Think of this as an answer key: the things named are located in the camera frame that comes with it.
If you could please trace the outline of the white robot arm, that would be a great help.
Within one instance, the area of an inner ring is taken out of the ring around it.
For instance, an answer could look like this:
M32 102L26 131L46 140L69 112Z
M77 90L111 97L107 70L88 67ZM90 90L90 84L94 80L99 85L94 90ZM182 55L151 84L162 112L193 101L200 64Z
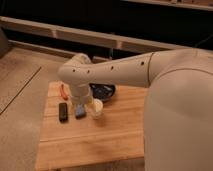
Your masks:
M91 101L91 83L146 87L145 171L213 171L212 52L158 51L97 64L77 54L58 75L77 104Z

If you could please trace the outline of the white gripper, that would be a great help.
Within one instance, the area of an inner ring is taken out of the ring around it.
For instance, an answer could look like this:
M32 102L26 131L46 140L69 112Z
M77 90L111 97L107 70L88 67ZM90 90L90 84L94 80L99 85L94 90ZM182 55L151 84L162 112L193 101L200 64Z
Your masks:
M89 104L92 102L92 93L88 84L70 85L70 98L73 105Z

